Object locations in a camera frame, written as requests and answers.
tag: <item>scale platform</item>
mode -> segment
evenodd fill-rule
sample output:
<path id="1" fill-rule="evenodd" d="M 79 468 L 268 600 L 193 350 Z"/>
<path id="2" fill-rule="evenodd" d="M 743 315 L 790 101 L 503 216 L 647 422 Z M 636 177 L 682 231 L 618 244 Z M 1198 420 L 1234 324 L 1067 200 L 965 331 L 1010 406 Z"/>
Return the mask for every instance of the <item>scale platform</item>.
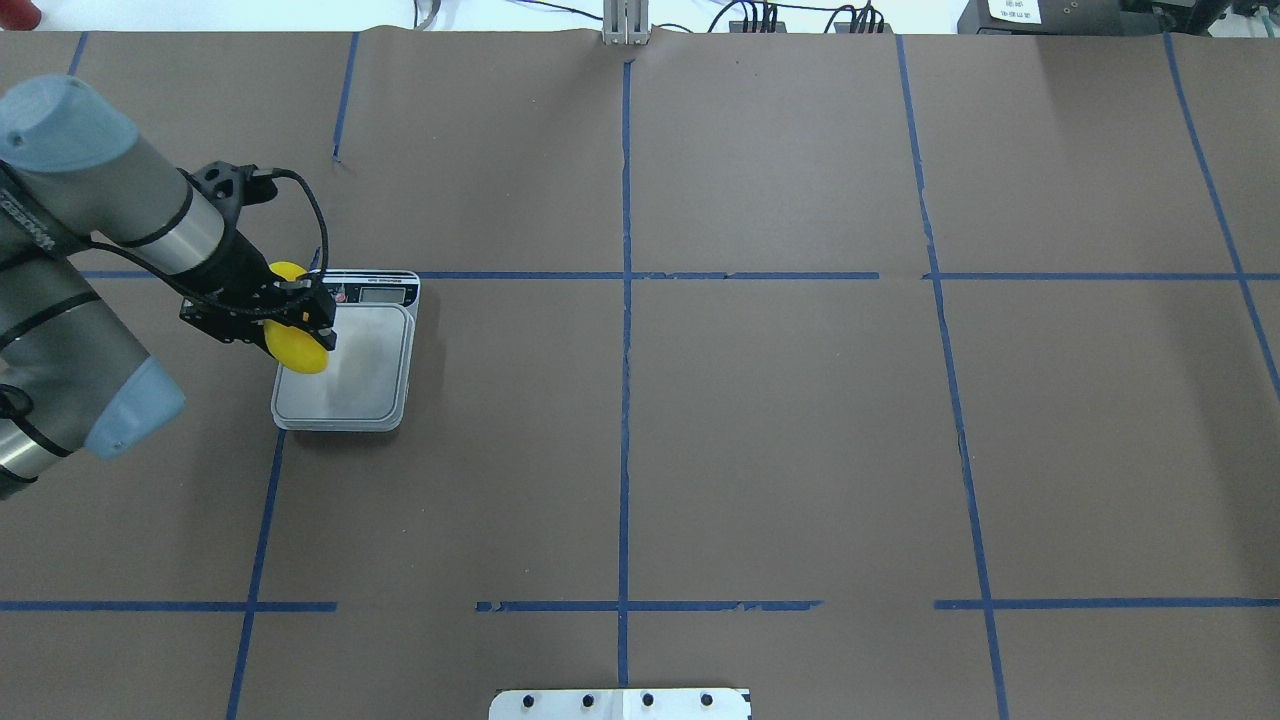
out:
<path id="1" fill-rule="evenodd" d="M 403 270 L 329 270 L 338 347 L 329 366 L 276 372 L 271 416 L 285 430 L 376 433 L 404 416 L 420 281 Z"/>

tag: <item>blue tape line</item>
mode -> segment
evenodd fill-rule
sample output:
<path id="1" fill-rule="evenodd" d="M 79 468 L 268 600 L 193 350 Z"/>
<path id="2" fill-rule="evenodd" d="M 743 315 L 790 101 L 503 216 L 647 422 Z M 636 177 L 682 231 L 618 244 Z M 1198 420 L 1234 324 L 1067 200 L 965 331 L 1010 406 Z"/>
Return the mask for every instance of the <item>blue tape line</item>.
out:
<path id="1" fill-rule="evenodd" d="M 1253 292 L 1249 291 L 1249 282 L 1244 278 L 1244 265 L 1240 254 L 1235 247 L 1235 238 L 1231 236 L 1231 225 L 1226 222 L 1226 213 L 1222 210 L 1222 200 L 1217 195 L 1217 184 L 1213 174 L 1208 169 L 1208 160 L 1204 158 L 1204 147 L 1201 145 L 1199 133 L 1196 132 L 1196 120 L 1192 119 L 1192 108 L 1187 102 L 1187 92 L 1183 90 L 1183 76 L 1178 70 L 1178 58 L 1174 54 L 1174 38 L 1165 33 L 1165 56 L 1169 58 L 1169 73 L 1174 78 L 1174 90 L 1178 92 L 1178 104 L 1183 109 L 1183 119 L 1187 120 L 1187 133 L 1190 135 L 1192 147 L 1196 150 L 1196 161 L 1199 163 L 1201 174 L 1204 176 L 1204 187 L 1208 188 L 1208 197 L 1213 202 L 1213 214 L 1217 215 L 1217 225 L 1222 231 L 1222 240 L 1226 242 L 1226 251 L 1231 256 L 1231 266 L 1235 268 L 1240 282 L 1240 295 L 1244 296 L 1244 306 L 1249 311 L 1249 320 L 1253 323 L 1253 333 L 1258 337 L 1258 346 L 1262 348 L 1262 360 L 1267 365 L 1267 374 L 1271 375 L 1271 388 L 1280 400 L 1280 372 L 1276 372 L 1275 357 L 1271 355 L 1271 343 L 1262 329 L 1262 318 L 1258 307 L 1253 302 Z"/>
<path id="2" fill-rule="evenodd" d="M 280 483 L 280 466 L 284 464 L 284 430 L 275 433 L 275 452 L 271 457 L 271 478 L 266 484 L 266 501 L 262 503 L 262 524 L 257 532 L 257 551 L 253 553 L 253 574 L 248 583 L 248 605 L 244 609 L 244 623 L 241 625 L 241 643 L 236 652 L 236 670 L 232 673 L 232 689 L 227 701 L 227 720 L 236 720 L 239 708 L 241 688 L 244 684 L 244 666 L 248 664 L 248 648 L 253 641 L 253 605 L 262 585 L 262 566 L 266 564 L 266 544 L 271 537 L 271 518 L 275 515 L 275 491 Z"/>
<path id="3" fill-rule="evenodd" d="M 808 612 L 820 600 L 631 600 L 628 612 Z M 608 600 L 548 600 L 477 602 L 476 612 L 616 612 Z"/>
<path id="4" fill-rule="evenodd" d="M 72 54 L 72 64 L 67 67 L 67 74 L 74 76 L 76 70 L 79 69 L 79 60 L 84 56 L 84 46 L 88 45 L 88 31 L 81 33 L 81 38 L 76 42 L 76 53 Z"/>
<path id="5" fill-rule="evenodd" d="M 253 602 L 246 603 L 253 612 L 337 612 L 337 602 Z"/>
<path id="6" fill-rule="evenodd" d="M 165 600 L 5 600 L 0 612 L 337 612 L 337 602 L 204 602 Z"/>
<path id="7" fill-rule="evenodd" d="M 266 486 L 266 502 L 262 505 L 262 525 L 257 532 L 257 552 L 253 555 L 253 577 L 248 584 L 248 601 L 257 602 L 262 585 L 262 566 L 266 564 L 266 543 L 271 537 L 271 518 L 275 515 L 275 491 L 280 484 L 280 466 L 284 464 L 285 430 L 275 433 L 275 454 L 271 457 L 271 479 Z"/>
<path id="8" fill-rule="evenodd" d="M 333 126 L 333 159 L 338 160 L 342 147 L 342 129 L 347 124 L 347 99 L 351 96 L 351 77 L 356 72 L 356 47 L 360 46 L 360 33 L 351 33 L 351 46 L 347 49 L 347 72 L 342 78 L 342 99 L 338 101 L 338 120 Z"/>
<path id="9" fill-rule="evenodd" d="M 1280 607 L 1274 597 L 1073 597 L 992 600 L 940 600 L 934 610 L 1128 610 L 1142 607 Z"/>
<path id="10" fill-rule="evenodd" d="M 927 273 L 932 281 L 1152 281 L 1199 282 L 1239 279 L 1235 273 Z"/>
<path id="11" fill-rule="evenodd" d="M 239 712 L 239 694 L 244 685 L 244 666 L 248 664 L 248 646 L 253 638 L 253 614 L 246 612 L 241 623 L 241 643 L 236 651 L 236 670 L 232 673 L 232 691 L 227 700 L 227 720 L 236 720 Z"/>
<path id="12" fill-rule="evenodd" d="M 630 684 L 631 601 L 631 63 L 622 64 L 622 418 L 618 466 L 618 687 Z"/>
<path id="13" fill-rule="evenodd" d="M 621 281 L 622 273 L 541 272 L 541 270 L 428 270 L 417 273 L 425 281 Z"/>
<path id="14" fill-rule="evenodd" d="M 878 281 L 879 273 L 787 273 L 787 272 L 641 272 L 637 281 Z"/>
<path id="15" fill-rule="evenodd" d="M 924 202 L 924 161 L 920 155 L 920 140 L 915 126 L 915 104 L 911 101 L 911 81 L 906 70 L 906 46 L 902 36 L 895 36 L 897 41 L 897 67 L 902 81 L 902 102 L 906 106 L 906 127 L 911 140 L 911 160 L 915 167 L 915 188 L 920 197 L 920 222 L 924 225 L 924 236 L 928 240 L 929 272 L 933 275 L 933 301 L 938 314 L 938 331 L 942 336 L 942 355 L 947 366 L 947 386 L 951 391 L 951 414 L 955 419 L 956 437 L 960 451 L 960 469 L 964 477 L 965 500 L 969 505 L 969 533 L 973 539 L 973 555 L 978 565 L 978 588 L 982 592 L 983 602 L 988 603 L 983 610 L 983 619 L 987 625 L 987 652 L 991 656 L 991 675 L 996 688 L 996 708 L 1001 720 L 1009 719 L 1009 700 L 1005 693 L 1005 669 L 1000 659 L 1000 638 L 996 633 L 996 612 L 991 609 L 991 579 L 987 574 L 987 551 L 982 539 L 982 520 L 978 515 L 978 493 L 973 484 L 973 466 L 969 462 L 969 438 L 965 433 L 964 409 L 960 405 L 960 383 L 956 379 L 955 355 L 951 350 L 951 331 L 947 327 L 946 306 L 942 297 L 942 281 L 937 275 L 942 272 L 938 265 L 938 251 L 934 245 L 933 223 L 929 219 L 929 209 Z"/>

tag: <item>electrical wire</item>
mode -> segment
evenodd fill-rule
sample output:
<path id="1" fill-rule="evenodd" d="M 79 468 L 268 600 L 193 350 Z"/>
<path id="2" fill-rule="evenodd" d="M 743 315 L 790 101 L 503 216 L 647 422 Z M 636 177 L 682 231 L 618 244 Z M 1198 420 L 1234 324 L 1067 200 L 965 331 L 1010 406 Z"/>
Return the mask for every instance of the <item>electrical wire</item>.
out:
<path id="1" fill-rule="evenodd" d="M 593 15 L 586 10 L 579 10 L 577 8 L 570 8 L 568 5 L 557 5 L 554 3 L 544 3 L 543 0 L 507 0 L 507 3 L 515 3 L 517 5 L 543 5 L 564 13 L 573 13 L 575 15 L 582 15 L 584 18 L 591 18 L 593 20 L 604 22 L 604 18 L 602 18 L 600 15 Z"/>
<path id="2" fill-rule="evenodd" d="M 831 14 L 831 19 L 827 20 L 827 27 L 822 28 L 823 35 L 831 32 L 831 27 L 836 24 L 836 18 L 840 15 L 840 13 L 844 13 L 845 10 L 849 10 L 850 27 L 852 27 L 852 24 L 858 22 L 858 8 L 854 8 L 852 5 L 841 5 L 836 8 L 835 13 Z"/>
<path id="3" fill-rule="evenodd" d="M 317 273 L 316 274 L 317 278 L 323 278 L 324 274 L 325 274 L 325 272 L 329 270 L 329 225 L 325 224 L 325 222 L 324 222 L 324 213 L 320 211 L 320 202 L 316 200 L 315 193 L 311 191 L 311 186 L 307 184 L 307 181 L 303 179 L 302 176 L 300 176 L 298 173 L 294 173 L 293 170 L 287 170 L 284 168 L 274 168 L 270 173 L 266 174 L 266 177 L 268 178 L 273 178 L 273 179 L 274 178 L 288 178 L 288 179 L 292 179 L 293 182 L 298 183 L 298 187 L 301 187 L 302 192 L 307 196 L 307 202 L 311 204 L 311 210 L 316 214 L 316 224 L 320 227 L 320 268 L 316 269 L 315 273 Z M 104 251 L 110 252 L 113 255 L 119 255 L 120 258 L 124 258 L 125 260 L 133 263 L 134 265 L 137 265 L 137 266 L 142 268 L 143 270 L 151 273 L 152 275 L 160 278 L 161 281 L 164 281 L 164 283 L 166 286 L 169 286 L 170 288 L 173 288 L 178 295 L 182 295 L 183 297 L 187 297 L 192 302 L 200 302 L 202 305 L 207 305 L 210 307 L 214 307 L 215 310 L 221 310 L 223 313 L 229 313 L 232 315 L 243 315 L 246 318 L 270 318 L 270 316 L 276 315 L 279 313 L 288 313 L 289 310 L 293 310 L 293 309 L 301 306 L 311 296 L 311 293 L 307 292 L 307 293 L 300 295 L 300 296 L 297 296 L 297 297 L 294 297 L 292 300 L 287 300 L 285 302 L 283 302 L 283 304 L 280 304 L 280 305 L 278 305 L 275 307 L 269 307 L 269 309 L 265 309 L 265 310 L 261 309 L 261 307 L 238 307 L 236 305 L 229 305 L 227 302 L 223 302 L 221 300 L 218 300 L 216 297 L 214 297 L 211 295 L 206 295 L 204 292 L 197 292 L 195 290 L 191 290 L 189 287 L 183 286 L 180 282 L 178 282 L 177 279 L 174 279 L 173 275 L 170 275 L 169 273 L 161 270 L 160 268 L 156 268 L 150 261 L 143 260 L 142 258 L 138 258 L 137 255 L 133 255 L 132 252 L 125 252 L 124 250 L 122 250 L 122 249 L 119 249 L 119 247 L 116 247 L 114 245 L 108 245 L 105 242 L 97 242 L 97 241 L 90 241 L 88 246 L 92 247 L 92 249 L 95 249 L 95 250 L 104 250 Z M 323 287 L 323 286 L 319 284 L 319 283 L 315 284 L 315 286 L 312 286 L 312 288 L 317 288 L 317 287 Z"/>
<path id="4" fill-rule="evenodd" d="M 417 0 L 415 0 L 413 1 L 413 20 L 415 20 L 413 29 L 422 31 L 422 29 L 426 29 L 426 28 L 431 27 L 431 23 L 435 22 L 435 15 L 438 15 L 438 14 L 440 14 L 440 0 L 431 0 L 431 9 L 426 12 L 426 18 L 424 18 L 422 22 L 416 22 L 417 20 Z"/>
<path id="5" fill-rule="evenodd" d="M 520 3 L 520 1 L 527 1 L 527 0 L 509 0 L 509 1 L 512 1 L 512 3 Z M 778 20 L 777 12 L 778 12 L 778 8 L 786 8 L 788 10 L 812 10 L 814 13 L 831 13 L 832 18 L 829 20 L 829 24 L 835 23 L 836 14 L 842 13 L 842 12 L 845 12 L 847 9 L 847 10 L 850 10 L 854 14 L 854 17 L 850 18 L 851 23 L 850 23 L 849 32 L 858 32 L 856 28 L 860 24 L 859 19 L 858 19 L 859 18 L 859 15 L 858 15 L 859 8 L 856 8 L 854 5 L 841 5 L 838 8 L 817 8 L 817 6 L 813 6 L 813 5 L 794 5 L 794 4 L 790 4 L 790 3 L 773 3 L 773 0 L 733 0 L 732 3 L 730 3 L 730 4 L 727 4 L 727 5 L 724 5 L 724 6 L 721 8 L 721 12 L 716 14 L 716 19 L 712 20 L 710 27 L 707 28 L 707 32 L 714 32 L 716 31 L 716 26 L 719 23 L 719 19 L 722 17 L 724 17 L 724 13 L 728 12 L 728 9 L 732 8 L 733 5 L 751 5 L 751 8 L 754 10 L 756 4 L 765 5 L 768 8 L 768 10 L 772 12 L 772 19 L 769 19 L 768 15 L 765 17 L 764 23 L 768 26 L 768 28 L 764 29 L 764 32 L 774 32 L 777 29 L 777 20 Z M 884 32 L 884 14 L 883 13 L 881 13 L 876 8 L 872 8 L 870 3 L 867 3 L 867 5 L 863 5 L 861 10 L 865 13 L 865 18 L 864 18 L 863 23 L 867 24 L 867 28 L 868 28 L 867 32 Z M 744 23 L 746 22 L 746 17 L 742 18 L 742 22 Z M 746 26 L 744 26 L 744 31 L 746 31 L 746 32 L 760 32 L 760 23 L 759 23 L 758 19 L 753 19 L 751 26 L 754 28 L 756 28 L 756 29 L 746 29 Z"/>
<path id="6" fill-rule="evenodd" d="M 728 5 L 724 5 L 723 8 L 721 8 L 719 13 L 716 13 L 716 17 L 712 19 L 712 24 L 710 24 L 710 27 L 707 28 L 707 32 L 716 32 L 716 24 L 719 23 L 719 19 L 724 17 L 724 13 L 727 13 L 730 10 L 730 8 L 732 8 L 735 5 L 744 5 L 744 8 L 742 8 L 742 29 L 746 29 L 746 10 L 748 10 L 748 8 L 751 9 L 751 27 L 754 28 L 755 26 L 758 26 L 760 23 L 759 15 L 756 15 L 756 12 L 755 12 L 755 3 L 753 0 L 733 0 Z"/>

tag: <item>black device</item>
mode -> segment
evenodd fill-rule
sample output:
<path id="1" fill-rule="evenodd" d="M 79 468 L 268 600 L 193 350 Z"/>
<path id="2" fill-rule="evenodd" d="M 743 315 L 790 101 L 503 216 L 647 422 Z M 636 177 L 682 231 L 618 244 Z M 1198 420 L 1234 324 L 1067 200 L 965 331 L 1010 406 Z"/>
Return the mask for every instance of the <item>black device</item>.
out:
<path id="1" fill-rule="evenodd" d="M 969 0 L 960 35 L 1204 35 L 1233 0 Z"/>

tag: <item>yellow object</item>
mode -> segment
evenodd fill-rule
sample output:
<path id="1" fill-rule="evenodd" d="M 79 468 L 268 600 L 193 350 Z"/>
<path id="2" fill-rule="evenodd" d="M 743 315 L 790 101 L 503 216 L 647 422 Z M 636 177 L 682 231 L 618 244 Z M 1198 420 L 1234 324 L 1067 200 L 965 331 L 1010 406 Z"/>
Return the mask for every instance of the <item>yellow object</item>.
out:
<path id="1" fill-rule="evenodd" d="M 306 274 L 301 265 L 287 260 L 271 263 L 271 272 L 287 281 L 296 281 Z M 314 375 L 329 366 L 329 351 L 298 328 L 282 325 L 275 320 L 265 320 L 262 334 L 271 356 L 294 373 Z"/>

